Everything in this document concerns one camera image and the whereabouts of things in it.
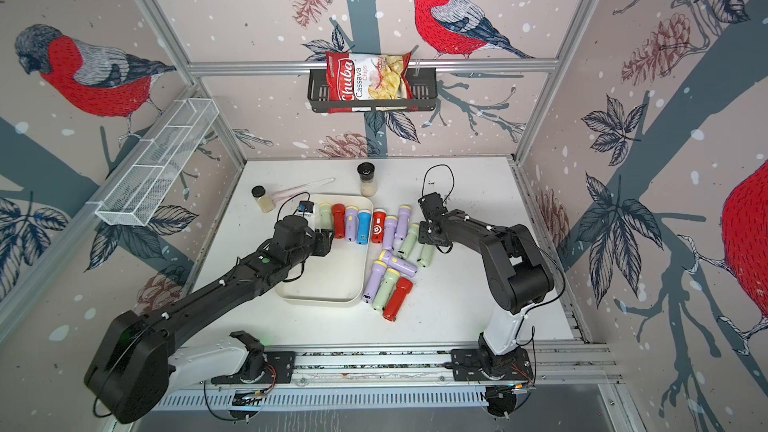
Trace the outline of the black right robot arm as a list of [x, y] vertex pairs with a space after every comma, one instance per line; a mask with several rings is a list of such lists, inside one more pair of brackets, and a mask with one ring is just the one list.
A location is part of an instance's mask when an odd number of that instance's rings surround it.
[[420, 243], [446, 250], [460, 244], [482, 259], [497, 308], [479, 337], [480, 351], [491, 359], [500, 359], [519, 349], [524, 321], [532, 311], [547, 304], [547, 295], [555, 289], [553, 273], [529, 229], [524, 225], [488, 224], [464, 211], [449, 211], [442, 206], [425, 209], [422, 214]]

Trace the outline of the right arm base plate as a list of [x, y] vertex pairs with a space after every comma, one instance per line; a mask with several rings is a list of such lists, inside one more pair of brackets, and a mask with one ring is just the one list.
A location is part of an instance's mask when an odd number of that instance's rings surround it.
[[504, 355], [493, 355], [484, 348], [453, 349], [444, 364], [455, 381], [532, 382], [533, 367], [528, 352], [521, 347]]

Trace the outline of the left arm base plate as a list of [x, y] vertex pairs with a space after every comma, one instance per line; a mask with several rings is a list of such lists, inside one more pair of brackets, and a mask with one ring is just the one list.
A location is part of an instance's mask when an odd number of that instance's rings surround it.
[[245, 363], [231, 374], [213, 377], [214, 385], [251, 385], [264, 387], [288, 384], [292, 380], [296, 353], [293, 351], [250, 352]]

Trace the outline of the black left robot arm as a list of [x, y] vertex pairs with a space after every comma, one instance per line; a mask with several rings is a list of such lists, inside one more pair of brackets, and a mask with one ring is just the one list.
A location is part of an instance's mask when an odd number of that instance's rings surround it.
[[232, 309], [284, 282], [289, 272], [332, 249], [333, 230], [312, 229], [307, 219], [288, 215], [271, 238], [240, 258], [219, 279], [149, 313], [115, 317], [85, 373], [84, 384], [121, 423], [151, 411], [178, 384], [172, 363], [180, 347]]

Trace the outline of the blue flashlight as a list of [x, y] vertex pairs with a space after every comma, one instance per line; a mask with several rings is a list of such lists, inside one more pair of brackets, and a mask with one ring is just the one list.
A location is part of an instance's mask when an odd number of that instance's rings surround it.
[[360, 209], [357, 218], [357, 243], [359, 245], [367, 245], [369, 243], [372, 213], [369, 209]]

